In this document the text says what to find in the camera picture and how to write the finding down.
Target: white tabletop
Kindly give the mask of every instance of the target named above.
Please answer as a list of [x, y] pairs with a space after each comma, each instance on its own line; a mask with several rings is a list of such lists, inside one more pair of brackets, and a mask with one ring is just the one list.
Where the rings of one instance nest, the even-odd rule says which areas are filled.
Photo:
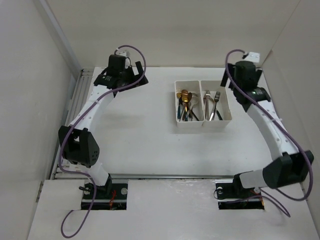
[[[95, 68], [92, 83], [103, 69]], [[223, 73], [224, 68], [149, 67], [147, 85], [118, 93], [93, 133], [107, 171], [234, 175], [270, 163], [270, 152], [259, 129], [229, 89], [232, 121], [225, 129], [177, 128], [174, 82], [220, 81]], [[263, 75], [259, 85], [267, 88]]]
[[[80, 209], [84, 180], [46, 180], [28, 240], [63, 240], [61, 222]], [[213, 180], [130, 180], [127, 210], [93, 210], [73, 240], [318, 240], [306, 201], [266, 191], [291, 214], [269, 201], [265, 210], [219, 210]], [[299, 184], [283, 190], [301, 197]], [[73, 234], [85, 210], [71, 213], [64, 231]]]
[[[93, 79], [102, 68], [96, 68]], [[227, 90], [232, 122], [222, 131], [178, 129], [174, 82], [220, 80], [222, 68], [148, 68], [149, 84], [119, 93], [93, 133], [100, 159], [114, 174], [233, 175], [263, 168], [269, 149], [254, 122]], [[264, 76], [260, 85], [266, 87]], [[154, 92], [158, 102], [153, 101]], [[69, 210], [80, 209], [84, 180], [46, 180], [28, 240], [63, 239], [60, 225]], [[120, 240], [317, 240], [306, 201], [267, 192], [291, 213], [269, 201], [265, 210], [219, 210], [213, 180], [130, 180], [127, 210], [96, 210], [73, 238]], [[283, 187], [299, 198], [299, 184]], [[74, 233], [86, 211], [65, 222]]]

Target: white plastic tray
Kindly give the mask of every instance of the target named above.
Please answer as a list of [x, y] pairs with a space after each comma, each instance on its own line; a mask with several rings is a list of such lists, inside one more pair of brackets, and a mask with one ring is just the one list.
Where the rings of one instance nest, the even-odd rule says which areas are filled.
[[[203, 109], [203, 114], [205, 114], [205, 105], [203, 98], [206, 94], [206, 91], [210, 91], [211, 97], [214, 98], [217, 91], [220, 91], [220, 100], [216, 104], [216, 109], [221, 114], [222, 120], [219, 120], [218, 116], [215, 115], [214, 120], [208, 121], [204, 118], [203, 127], [204, 128], [225, 128], [230, 121], [232, 120], [229, 104], [228, 104], [228, 97], [226, 93], [226, 88], [220, 86], [221, 81], [200, 81], [200, 89], [201, 89], [201, 104]], [[213, 108], [214, 104], [209, 101], [209, 113]]]
[[[175, 87], [175, 120], [178, 128], [225, 128], [230, 121], [232, 120], [228, 97], [226, 94], [226, 89], [220, 86], [219, 80], [186, 80], [186, 81], [176, 81], [174, 83]], [[178, 107], [179, 99], [177, 98], [177, 93], [181, 93], [182, 90], [188, 90], [188, 92], [196, 93], [199, 97], [198, 104], [193, 108], [194, 114], [199, 118], [199, 121], [196, 121], [193, 118], [193, 121], [182, 121], [178, 119]], [[222, 116], [222, 120], [219, 120], [216, 115], [214, 120], [208, 121], [205, 118], [205, 104], [204, 96], [206, 91], [209, 90], [211, 97], [214, 98], [217, 91], [221, 92], [220, 100], [217, 103], [217, 110]], [[209, 112], [212, 111], [213, 103], [209, 101]]]

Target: black wire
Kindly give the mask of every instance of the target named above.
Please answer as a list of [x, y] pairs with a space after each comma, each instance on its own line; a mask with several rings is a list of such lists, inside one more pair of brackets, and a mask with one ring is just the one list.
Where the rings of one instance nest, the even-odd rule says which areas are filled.
[[[84, 203], [81, 203], [82, 206], [87, 206], [87, 205], [90, 205], [91, 202], [84, 202]], [[109, 206], [110, 203], [108, 202], [95, 202], [94, 205], [106, 205], [106, 206]]]
[[218, 118], [219, 118], [220, 121], [223, 120], [220, 112], [218, 111], [218, 109], [216, 110], [216, 114], [217, 114], [217, 116], [218, 116]]
[[214, 190], [214, 192], [213, 192], [213, 197], [214, 197], [215, 199], [219, 200], [219, 199], [215, 196], [215, 193], [216, 193], [216, 192], [217, 192], [217, 189]]

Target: black bracket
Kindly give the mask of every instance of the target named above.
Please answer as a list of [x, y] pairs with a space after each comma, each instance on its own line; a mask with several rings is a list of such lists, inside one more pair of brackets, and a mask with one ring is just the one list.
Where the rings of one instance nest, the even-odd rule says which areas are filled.
[[[253, 62], [238, 61], [236, 64], [228, 63], [227, 68], [232, 76], [235, 84], [249, 95], [256, 102], [268, 100], [271, 97], [263, 87], [258, 87], [258, 82], [262, 74], [261, 69], [256, 69]], [[228, 81], [227, 70], [224, 71], [220, 86], [226, 87]], [[240, 93], [235, 86], [230, 82], [229, 88], [233, 91], [237, 102], [242, 105], [243, 109], [247, 111], [252, 104], [242, 93]]]
[[[88, 194], [83, 194], [83, 200], [92, 200], [94, 196], [94, 186], [92, 183], [86, 183], [79, 187], [80, 190], [88, 192]], [[94, 208], [97, 210], [109, 210], [109, 201], [112, 199], [114, 201], [114, 207], [117, 210], [125, 210], [127, 207], [127, 196], [128, 196], [128, 183], [113, 183], [111, 176], [109, 175], [106, 184], [104, 186], [96, 187], [95, 200], [105, 200], [103, 203], [97, 201], [94, 203]], [[83, 209], [88, 209], [88, 203], [82, 202]]]
[[[64, 141], [71, 126], [61, 126], [58, 132], [60, 146]], [[87, 128], [74, 129], [63, 149], [62, 156], [72, 164], [81, 164], [90, 168], [99, 157], [99, 146]]]
[[[312, 152], [307, 150], [304, 153], [312, 164]], [[291, 155], [284, 153], [262, 170], [263, 179], [271, 189], [301, 183], [306, 179], [308, 172], [307, 163], [300, 152]]]
[[[144, 69], [140, 61], [135, 62], [136, 69], [138, 74], [135, 75], [132, 66], [125, 68], [126, 65], [126, 57], [120, 55], [110, 55], [108, 67], [105, 68], [101, 74], [98, 75], [96, 80], [94, 81], [94, 85], [102, 85], [106, 86], [108, 89], [117, 89], [120, 87], [127, 86], [129, 84], [137, 81], [142, 74], [144, 73]], [[128, 87], [126, 89], [120, 90], [126, 91], [129, 89], [133, 89], [142, 85], [149, 83], [146, 76], [142, 78], [140, 82], [137, 84]]]
[[215, 191], [218, 200], [224, 199], [246, 199], [248, 197], [256, 195], [254, 193], [254, 188], [239, 188], [235, 186], [235, 181], [233, 182], [217, 182], [215, 184]]

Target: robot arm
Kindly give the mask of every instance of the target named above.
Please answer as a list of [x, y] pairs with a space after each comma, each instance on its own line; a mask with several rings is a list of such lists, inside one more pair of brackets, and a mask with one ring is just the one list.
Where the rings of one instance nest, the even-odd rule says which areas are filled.
[[[72, 125], [87, 111], [83, 119], [76, 125], [63, 149], [63, 158], [71, 164], [78, 165], [82, 172], [92, 176], [98, 186], [105, 186], [109, 178], [108, 172], [103, 168], [99, 160], [100, 148], [93, 137], [101, 115], [108, 104], [116, 97], [117, 93], [107, 94], [112, 89], [118, 89], [130, 85], [141, 78], [144, 70], [141, 62], [136, 62], [138, 75], [134, 74], [129, 59], [129, 52], [123, 51], [109, 57], [108, 67], [102, 71], [93, 83], [89, 99], [81, 109], [77, 117], [69, 126], [61, 126], [58, 132], [60, 144], [64, 141]], [[132, 89], [148, 83], [144, 76], [137, 84], [125, 89]]]
[[[256, 191], [264, 187], [276, 189], [303, 182], [308, 174], [308, 166], [295, 144], [274, 124], [276, 121], [284, 128], [276, 114], [271, 97], [264, 88], [258, 87], [262, 71], [256, 70], [253, 62], [246, 60], [239, 61], [235, 65], [228, 64], [228, 70], [235, 84], [273, 117], [273, 120], [270, 120], [259, 107], [252, 104], [230, 83], [229, 88], [233, 90], [236, 100], [259, 128], [273, 161], [263, 169], [236, 174], [231, 186], [233, 192], [231, 195], [241, 199], [245, 198], [246, 192], [252, 189]], [[226, 86], [227, 79], [228, 76], [225, 73], [221, 82], [222, 87]], [[308, 150], [304, 153], [312, 163], [314, 156], [311, 151]]]

